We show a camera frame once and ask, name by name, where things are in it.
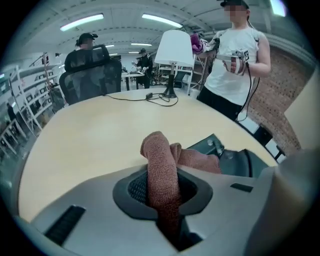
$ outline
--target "brick wall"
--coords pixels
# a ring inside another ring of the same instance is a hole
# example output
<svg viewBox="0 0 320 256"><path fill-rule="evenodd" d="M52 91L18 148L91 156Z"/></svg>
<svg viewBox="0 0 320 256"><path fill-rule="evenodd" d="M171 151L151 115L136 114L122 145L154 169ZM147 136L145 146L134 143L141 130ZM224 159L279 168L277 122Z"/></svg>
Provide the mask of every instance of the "brick wall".
<svg viewBox="0 0 320 256"><path fill-rule="evenodd" d="M271 47L270 57L271 73L260 80L250 101L248 116L265 126L280 148L290 155L300 148L300 144L284 113L302 91L313 70L278 48Z"/></svg>

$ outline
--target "black pants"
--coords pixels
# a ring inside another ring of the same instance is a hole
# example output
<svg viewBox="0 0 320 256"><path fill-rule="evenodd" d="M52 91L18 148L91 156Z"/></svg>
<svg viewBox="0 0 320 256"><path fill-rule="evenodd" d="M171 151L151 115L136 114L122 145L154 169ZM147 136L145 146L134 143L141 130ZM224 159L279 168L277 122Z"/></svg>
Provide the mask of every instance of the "black pants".
<svg viewBox="0 0 320 256"><path fill-rule="evenodd" d="M205 86L201 90L198 98L204 104L224 114L227 118L233 121L237 120L238 114L241 111L242 106L234 104L229 100L214 94L209 91Z"/></svg>
<svg viewBox="0 0 320 256"><path fill-rule="evenodd" d="M150 88L150 78L148 76L151 77L150 74L145 74L142 81L145 89Z"/></svg>

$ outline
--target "white sleeveless shirt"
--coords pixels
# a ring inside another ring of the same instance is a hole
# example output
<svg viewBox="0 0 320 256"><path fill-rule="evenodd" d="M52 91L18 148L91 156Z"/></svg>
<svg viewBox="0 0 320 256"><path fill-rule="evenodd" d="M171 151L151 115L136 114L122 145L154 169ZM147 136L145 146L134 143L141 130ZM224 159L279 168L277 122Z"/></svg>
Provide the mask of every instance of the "white sleeveless shirt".
<svg viewBox="0 0 320 256"><path fill-rule="evenodd" d="M231 55L232 50L246 49L249 51L248 63L256 63L259 49L256 40L259 40L260 33L249 26L245 29L227 29L219 37L220 45L218 53ZM212 93L242 106L246 102L250 89L250 77L247 72L241 76L227 71L222 60L216 59L213 62L212 72L207 77L204 86Z"/></svg>

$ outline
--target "white shelving rack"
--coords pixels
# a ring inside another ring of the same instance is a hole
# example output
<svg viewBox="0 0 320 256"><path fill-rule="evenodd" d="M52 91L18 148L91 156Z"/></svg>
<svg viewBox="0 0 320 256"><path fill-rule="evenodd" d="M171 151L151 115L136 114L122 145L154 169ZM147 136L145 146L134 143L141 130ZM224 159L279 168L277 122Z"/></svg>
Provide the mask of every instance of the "white shelving rack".
<svg viewBox="0 0 320 256"><path fill-rule="evenodd" d="M190 94L190 90L195 88L196 86L198 86L198 84L202 83L203 77L204 77L204 72L205 72L205 67L207 64L207 59L205 59L204 61L201 61L200 58L198 58L195 54L193 55L193 59L194 59L194 64L193 64L193 68L190 69L183 69L183 67L181 66L174 66L174 76L177 75L178 72L186 72L189 77L188 80L186 81L187 84L187 94ZM202 66L202 72L197 72L194 71L195 65L201 65ZM171 71L171 68L169 66L161 66L159 65L159 70L158 72L160 73L160 71ZM199 77L199 82L192 82L192 78L193 75L196 75L197 77Z"/></svg>
<svg viewBox="0 0 320 256"><path fill-rule="evenodd" d="M10 82L12 85L14 84L14 82L18 81L19 90L18 90L18 94L14 95L14 98L17 99L19 97L22 97L24 105L21 107L19 106L19 104L17 104L18 109L23 119L24 119L24 115L22 114L22 112L27 111L27 120L24 120L24 121L30 127L32 132L34 132L33 121L38 126L40 131L42 131L43 128L38 122L37 117L39 117L44 111L46 111L52 105L52 102L48 102L45 106L38 109L38 112L34 114L30 106L34 104L36 101L38 101L39 99L41 99L42 97L47 96L49 94L49 91L46 90L40 95L37 95L35 98L30 100L29 102L27 100L26 92L41 84L44 84L43 88L46 88L47 87L46 81L50 81L51 79L54 79L55 77L58 76L58 74L53 74L45 78L36 79L31 84L26 84L25 86L23 86L22 79L34 74L41 73L41 72L43 72L43 74L47 76L48 71L52 70L57 65L58 64L40 65L40 66L29 67L26 69L19 69L19 66L16 66L14 74L12 74L12 76L10 77Z"/></svg>

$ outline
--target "fluorescent ceiling light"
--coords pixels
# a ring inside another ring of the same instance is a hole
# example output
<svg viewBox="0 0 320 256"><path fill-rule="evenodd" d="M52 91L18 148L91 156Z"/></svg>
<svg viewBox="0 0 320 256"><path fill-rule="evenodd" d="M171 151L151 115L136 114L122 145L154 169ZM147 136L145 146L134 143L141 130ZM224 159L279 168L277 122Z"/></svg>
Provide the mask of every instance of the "fluorescent ceiling light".
<svg viewBox="0 0 320 256"><path fill-rule="evenodd" d="M132 42L132 46L152 46L150 43L140 43L140 42Z"/></svg>
<svg viewBox="0 0 320 256"><path fill-rule="evenodd" d="M280 0L270 0L273 14L279 15L282 17L286 16L285 5Z"/></svg>
<svg viewBox="0 0 320 256"><path fill-rule="evenodd" d="M93 15L93 16L90 16L90 17L85 17L85 18L81 18L81 19L78 19L74 22L71 22L67 25L64 25L62 27L60 27L60 30L61 31L67 31L69 29L72 29L74 27L77 27L79 25L82 25L84 23L88 23L88 22L93 22L93 21L97 21L97 20L102 20L104 18L104 15L103 14L97 14L97 15Z"/></svg>
<svg viewBox="0 0 320 256"><path fill-rule="evenodd" d="M166 18L161 18L161 17L158 17L158 16L153 16L153 15L149 15L149 14L144 14L142 15L142 18L144 19L149 19L149 20L154 20L154 21L158 21L158 22L163 22L163 23L167 23L171 26L174 26L174 27L177 27L177 28L182 28L183 26L179 23L176 23L172 20L169 20L169 19L166 19Z"/></svg>

